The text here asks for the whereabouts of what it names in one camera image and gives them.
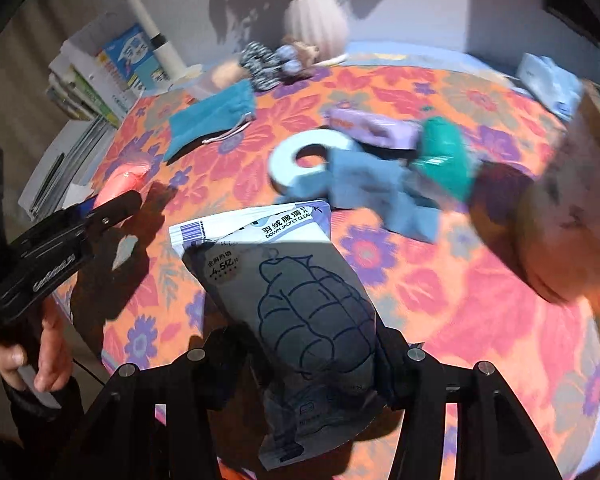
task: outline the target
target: metal screw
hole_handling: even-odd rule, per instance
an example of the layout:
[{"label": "metal screw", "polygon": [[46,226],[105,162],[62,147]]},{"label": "metal screw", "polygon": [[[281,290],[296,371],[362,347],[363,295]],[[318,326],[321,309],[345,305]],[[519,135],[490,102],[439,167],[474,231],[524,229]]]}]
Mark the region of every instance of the metal screw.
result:
[{"label": "metal screw", "polygon": [[412,361],[422,361],[427,356],[424,353],[424,350],[421,350],[420,348],[411,348],[407,352],[407,355]]},{"label": "metal screw", "polygon": [[131,377],[136,373],[136,367],[132,364],[127,363],[126,365],[122,365],[120,370],[118,371],[120,377]]},{"label": "metal screw", "polygon": [[494,373],[494,371],[496,371],[496,367],[488,361],[480,361],[478,363],[478,370],[480,370],[485,375],[491,375]]},{"label": "metal screw", "polygon": [[205,358],[205,351],[202,348],[194,348],[187,352],[187,359],[189,361],[202,361]]}]

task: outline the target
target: white tape roll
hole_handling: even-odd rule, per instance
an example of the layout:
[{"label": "white tape roll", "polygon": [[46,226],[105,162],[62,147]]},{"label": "white tape roll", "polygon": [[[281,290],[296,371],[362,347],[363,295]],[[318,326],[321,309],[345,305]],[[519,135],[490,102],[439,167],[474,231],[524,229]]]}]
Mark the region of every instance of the white tape roll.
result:
[{"label": "white tape roll", "polygon": [[326,170],[325,164],[318,164],[312,168],[298,166],[298,152],[307,146],[359,150],[355,140],[335,130],[309,130],[283,140],[269,156],[269,176],[282,192],[291,186],[296,177]]}]

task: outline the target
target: orange tablecloth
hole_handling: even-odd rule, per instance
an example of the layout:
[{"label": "orange tablecloth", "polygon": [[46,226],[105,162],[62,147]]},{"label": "orange tablecloth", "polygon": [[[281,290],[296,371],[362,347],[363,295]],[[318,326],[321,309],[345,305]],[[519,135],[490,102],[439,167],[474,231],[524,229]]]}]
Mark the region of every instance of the orange tablecloth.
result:
[{"label": "orange tablecloth", "polygon": [[[474,148],[493,161],[478,178],[469,211],[444,213],[435,245],[384,231],[369,210],[335,212],[333,242],[385,324],[401,329],[408,341],[425,341],[441,362],[471,367],[492,361],[563,476],[573,473],[600,403],[600,343],[586,302],[547,304],[519,279],[509,238],[515,198],[528,176],[541,172],[560,132],[553,116],[473,75],[398,66],[321,69],[311,81],[258,97],[257,120],[243,134],[196,147],[167,166],[161,160],[170,140],[168,117],[190,101],[185,90],[143,98],[126,118],[94,188],[121,156],[149,153],[154,167],[152,185],[143,190],[145,206],[112,231],[96,261],[56,293],[109,370],[126,361],[141,367],[170,363],[221,322],[171,251],[168,226],[271,203],[276,194],[267,177],[269,153],[291,134],[322,124],[320,112],[331,105],[403,119],[442,115],[460,124]],[[455,407],[448,406],[445,479],[454,471],[456,420]],[[246,471],[253,471],[259,479],[384,479],[400,417],[385,413],[356,442],[268,473],[256,456],[263,424],[246,377],[237,399],[213,417],[227,477],[248,478]]]}]

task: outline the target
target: barcode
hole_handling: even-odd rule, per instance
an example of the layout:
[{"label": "barcode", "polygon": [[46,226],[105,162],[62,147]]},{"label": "barcode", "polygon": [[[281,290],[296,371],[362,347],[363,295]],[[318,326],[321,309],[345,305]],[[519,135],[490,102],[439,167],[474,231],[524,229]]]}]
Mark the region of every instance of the barcode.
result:
[{"label": "barcode", "polygon": [[203,240],[205,238],[205,228],[202,222],[193,222],[180,226],[180,233],[184,242],[192,242],[195,240]]}]

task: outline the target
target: black sleeve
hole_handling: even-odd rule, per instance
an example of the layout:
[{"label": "black sleeve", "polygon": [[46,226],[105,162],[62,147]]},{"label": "black sleeve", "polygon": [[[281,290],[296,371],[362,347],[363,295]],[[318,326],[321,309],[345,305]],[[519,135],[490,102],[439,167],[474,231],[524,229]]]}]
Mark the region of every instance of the black sleeve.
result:
[{"label": "black sleeve", "polygon": [[40,478],[46,478],[84,416],[80,387],[71,377],[59,391],[62,408],[55,410],[40,404],[29,390],[20,392],[6,383],[3,385],[24,451]]}]

